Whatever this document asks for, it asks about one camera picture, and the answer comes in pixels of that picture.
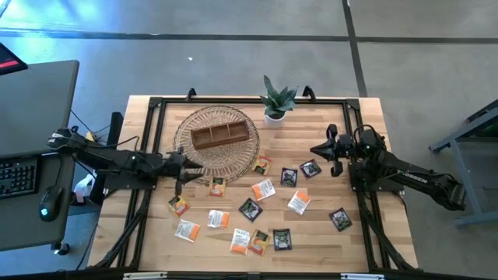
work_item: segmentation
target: butcher block tabletop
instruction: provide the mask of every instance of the butcher block tabletop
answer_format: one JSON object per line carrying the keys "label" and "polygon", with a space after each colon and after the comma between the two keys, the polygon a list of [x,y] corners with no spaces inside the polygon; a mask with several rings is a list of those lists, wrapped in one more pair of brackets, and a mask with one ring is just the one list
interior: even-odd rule
{"label": "butcher block tabletop", "polygon": [[[142,136],[150,97],[130,96],[120,142],[135,135]],[[385,136],[389,149],[389,137],[381,102],[378,98],[359,98],[359,103],[363,123],[372,125],[378,133]],[[196,110],[209,105],[212,104],[167,104],[160,152],[164,154],[172,151],[174,135],[180,123]],[[268,175],[263,176],[250,170],[238,180],[228,182],[223,198],[208,196],[208,188],[204,184],[190,182],[184,186],[182,196],[191,207],[180,218],[176,217],[168,207],[168,201],[174,196],[175,180],[160,179],[157,189],[152,193],[139,270],[368,271],[358,203],[349,184],[348,160],[341,159],[344,166],[342,175],[331,177],[332,163],[310,152],[310,147],[325,142],[325,130],[329,124],[336,124],[339,134],[345,133],[342,107],[298,104],[294,111],[287,112],[286,122],[282,128],[268,128],[264,121],[263,104],[224,103],[223,105],[243,111],[254,122],[261,141],[259,155],[272,159]],[[148,152],[152,150],[157,118],[156,112],[153,116],[151,139],[148,141]],[[355,119],[352,113],[351,118],[354,129]],[[129,142],[118,148],[133,149],[134,144]],[[307,180],[299,166],[311,159],[316,159],[323,171]],[[280,185],[283,167],[298,170],[296,187]],[[258,201],[264,211],[251,222],[238,211],[238,208],[248,198],[255,200],[251,186],[268,178],[272,180],[276,194]],[[310,198],[310,204],[302,215],[287,207],[296,191],[301,191]],[[103,202],[88,265],[100,261],[121,235],[130,193],[128,190],[116,191]],[[409,223],[402,202],[391,193],[380,192],[378,199],[386,235],[407,262],[417,267]],[[340,208],[344,208],[352,220],[352,226],[341,232],[336,229],[328,216]],[[208,228],[208,213],[213,209],[230,213],[228,229]],[[194,243],[174,235],[180,219],[201,226]],[[247,255],[230,251],[234,229],[246,230],[251,235],[256,229],[269,234],[271,241],[265,254],[261,256],[252,250],[249,250]],[[274,249],[272,236],[274,229],[290,229],[292,250]],[[377,238],[373,233],[371,235],[374,254],[377,263],[380,264],[381,254]],[[132,235],[128,247],[127,263],[132,258],[134,246],[135,234]]]}

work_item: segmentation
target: orange tea packet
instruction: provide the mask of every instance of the orange tea packet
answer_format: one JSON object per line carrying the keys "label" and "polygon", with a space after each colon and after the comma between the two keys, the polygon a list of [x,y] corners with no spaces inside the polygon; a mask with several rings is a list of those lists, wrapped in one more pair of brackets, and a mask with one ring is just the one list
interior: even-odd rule
{"label": "orange tea packet", "polygon": [[271,159],[264,156],[258,156],[256,162],[252,166],[252,170],[258,172],[261,175],[266,175],[268,174],[268,170],[270,169],[271,165],[272,165]]}
{"label": "orange tea packet", "polygon": [[275,188],[273,187],[270,179],[266,179],[252,186],[254,194],[256,195],[256,200],[260,201],[263,198],[267,198],[275,194]]}
{"label": "orange tea packet", "polygon": [[296,191],[287,207],[291,208],[295,213],[302,215],[309,204],[310,198],[303,192]]}
{"label": "orange tea packet", "polygon": [[176,215],[176,217],[180,217],[181,214],[185,213],[190,208],[190,205],[187,203],[184,198],[181,196],[175,196],[168,201],[168,205],[170,206],[171,211]]}
{"label": "orange tea packet", "polygon": [[232,244],[230,250],[237,253],[247,254],[247,245],[251,240],[251,235],[242,229],[235,229],[233,231]]}
{"label": "orange tea packet", "polygon": [[208,216],[208,227],[226,229],[228,227],[229,212],[211,210]]}
{"label": "orange tea packet", "polygon": [[265,253],[268,243],[270,242],[269,237],[270,236],[268,234],[256,229],[252,235],[248,248],[262,256]]}
{"label": "orange tea packet", "polygon": [[226,181],[224,178],[213,177],[209,182],[209,195],[224,196],[226,189]]}
{"label": "orange tea packet", "polygon": [[180,237],[181,239],[194,242],[197,238],[197,234],[199,233],[199,229],[201,229],[200,225],[181,219],[178,224],[178,229],[174,235]]}

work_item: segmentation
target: white pot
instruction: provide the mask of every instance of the white pot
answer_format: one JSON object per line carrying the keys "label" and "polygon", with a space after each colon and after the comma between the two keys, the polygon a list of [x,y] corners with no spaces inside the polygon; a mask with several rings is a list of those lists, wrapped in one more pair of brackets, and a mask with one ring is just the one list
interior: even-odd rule
{"label": "white pot", "polygon": [[265,115],[265,123],[269,128],[281,128],[283,126],[284,120],[286,119],[287,112],[283,114],[283,117],[279,119],[272,119]]}

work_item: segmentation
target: concrete floor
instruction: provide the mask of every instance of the concrete floor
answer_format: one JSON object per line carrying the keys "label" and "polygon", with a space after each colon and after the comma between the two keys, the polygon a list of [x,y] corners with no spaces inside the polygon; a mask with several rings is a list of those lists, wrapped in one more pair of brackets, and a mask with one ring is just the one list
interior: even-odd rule
{"label": "concrete floor", "polygon": [[[358,36],[498,37],[493,0],[349,0]],[[12,0],[0,28],[117,33],[346,36],[340,0],[118,1]],[[358,96],[347,42],[85,40],[0,37],[27,63],[78,59],[73,110],[102,128],[125,112],[130,94],[259,94],[276,85],[312,85],[319,96]],[[368,96],[380,97],[393,152],[456,174],[451,155],[427,146],[498,97],[498,44],[359,44]],[[424,194],[405,196],[419,266],[425,271],[498,278],[498,223],[455,229],[454,218]],[[93,220],[69,226],[88,240]],[[0,275],[74,269],[75,253],[48,257],[37,247],[0,253]]]}

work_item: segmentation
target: computer mouse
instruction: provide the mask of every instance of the computer mouse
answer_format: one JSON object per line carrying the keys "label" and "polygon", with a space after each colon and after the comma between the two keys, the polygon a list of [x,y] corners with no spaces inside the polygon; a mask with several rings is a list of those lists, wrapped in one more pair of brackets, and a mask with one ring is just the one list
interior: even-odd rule
{"label": "computer mouse", "polygon": [[40,198],[38,213],[40,219],[45,222],[53,221],[57,218],[61,209],[63,189],[59,185],[50,186],[45,189]]}

